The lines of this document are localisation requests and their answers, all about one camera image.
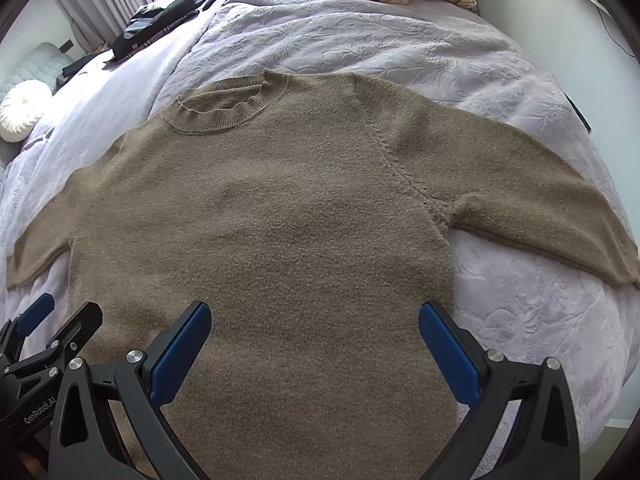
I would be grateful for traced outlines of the black bed footboard edge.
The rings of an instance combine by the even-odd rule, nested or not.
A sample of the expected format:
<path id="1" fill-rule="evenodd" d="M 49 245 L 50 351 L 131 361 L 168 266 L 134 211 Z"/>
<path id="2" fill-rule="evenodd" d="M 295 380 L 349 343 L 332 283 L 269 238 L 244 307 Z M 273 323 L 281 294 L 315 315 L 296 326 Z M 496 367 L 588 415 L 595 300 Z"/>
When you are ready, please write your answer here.
<path id="1" fill-rule="evenodd" d="M 566 94 L 565 96 L 567 98 L 567 101 L 570 102 L 570 106 L 574 110 L 574 112 L 577 115 L 577 117 L 579 118 L 579 120 L 584 125 L 585 129 L 587 130 L 587 132 L 589 134 L 592 133 L 592 127 L 591 127 L 590 123 L 588 122 L 586 116 L 584 114 L 582 114 L 582 111 L 578 108 L 578 106 L 575 104 L 575 102 L 568 96 L 568 94 Z"/>

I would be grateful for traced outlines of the black folded garment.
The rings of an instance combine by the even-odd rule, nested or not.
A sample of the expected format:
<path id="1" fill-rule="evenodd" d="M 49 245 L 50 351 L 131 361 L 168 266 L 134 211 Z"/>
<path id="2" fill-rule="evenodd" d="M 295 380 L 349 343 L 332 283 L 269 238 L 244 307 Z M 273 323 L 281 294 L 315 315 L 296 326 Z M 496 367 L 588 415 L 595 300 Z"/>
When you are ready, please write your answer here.
<path id="1" fill-rule="evenodd" d="M 195 18 L 203 0 L 156 0 L 140 6 L 124 31 L 111 43 L 108 64 L 124 62 L 157 39 Z"/>

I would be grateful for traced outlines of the grey quilted headboard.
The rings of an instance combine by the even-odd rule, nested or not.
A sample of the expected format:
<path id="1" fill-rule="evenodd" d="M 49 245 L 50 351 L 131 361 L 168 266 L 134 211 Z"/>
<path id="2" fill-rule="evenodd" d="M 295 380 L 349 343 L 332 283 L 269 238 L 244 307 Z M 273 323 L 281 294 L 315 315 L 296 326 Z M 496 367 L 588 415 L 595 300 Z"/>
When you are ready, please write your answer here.
<path id="1" fill-rule="evenodd" d="M 54 44 L 50 44 L 50 42 L 38 44 L 2 82 L 0 100 L 3 100 L 17 84 L 26 80 L 39 80 L 55 94 L 58 91 L 58 76 L 62 74 L 62 69 L 72 62 L 72 58 L 55 47 Z"/>

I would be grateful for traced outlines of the lavender embossed bed quilt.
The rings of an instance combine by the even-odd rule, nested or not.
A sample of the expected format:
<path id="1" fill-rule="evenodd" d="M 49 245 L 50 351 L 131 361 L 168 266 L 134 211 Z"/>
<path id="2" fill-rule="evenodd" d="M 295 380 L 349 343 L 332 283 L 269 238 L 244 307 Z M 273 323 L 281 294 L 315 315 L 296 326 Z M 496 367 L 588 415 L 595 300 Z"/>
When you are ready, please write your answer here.
<path id="1" fill-rule="evenodd" d="M 1 315 L 39 350 L 88 301 L 120 360 L 194 301 L 165 410 L 213 479 L 415 479 L 460 410 L 418 329 L 558 356 L 605 420 L 637 357 L 639 258 L 553 78 L 433 0 L 220 0 L 53 98 L 1 190 Z"/>

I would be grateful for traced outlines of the brown knit sweater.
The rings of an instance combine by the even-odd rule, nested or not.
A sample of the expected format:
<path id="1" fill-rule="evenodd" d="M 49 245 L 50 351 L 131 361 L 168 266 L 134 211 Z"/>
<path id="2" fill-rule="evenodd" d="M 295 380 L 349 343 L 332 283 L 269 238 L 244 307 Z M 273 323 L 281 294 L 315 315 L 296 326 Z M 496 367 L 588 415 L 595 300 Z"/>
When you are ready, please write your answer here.
<path id="1" fill-rule="evenodd" d="M 221 479 L 415 479 L 457 408 L 418 332 L 454 305 L 449 232 L 638 282 L 605 197 L 536 139 L 356 74 L 180 96 L 75 171 L 17 239 L 9 288 L 70 255 L 68 305 L 122 356 L 195 300 L 213 335 L 166 416 Z"/>

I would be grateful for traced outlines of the white round pillow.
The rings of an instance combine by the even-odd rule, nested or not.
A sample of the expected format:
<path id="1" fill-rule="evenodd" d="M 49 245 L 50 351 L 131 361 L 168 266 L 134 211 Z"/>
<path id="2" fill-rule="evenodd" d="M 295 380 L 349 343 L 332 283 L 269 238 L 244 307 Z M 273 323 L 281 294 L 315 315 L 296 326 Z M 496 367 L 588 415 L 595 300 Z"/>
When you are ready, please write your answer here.
<path id="1" fill-rule="evenodd" d="M 24 141 L 52 101 L 51 89 L 42 81 L 26 80 L 14 86 L 1 102 L 1 139 Z"/>

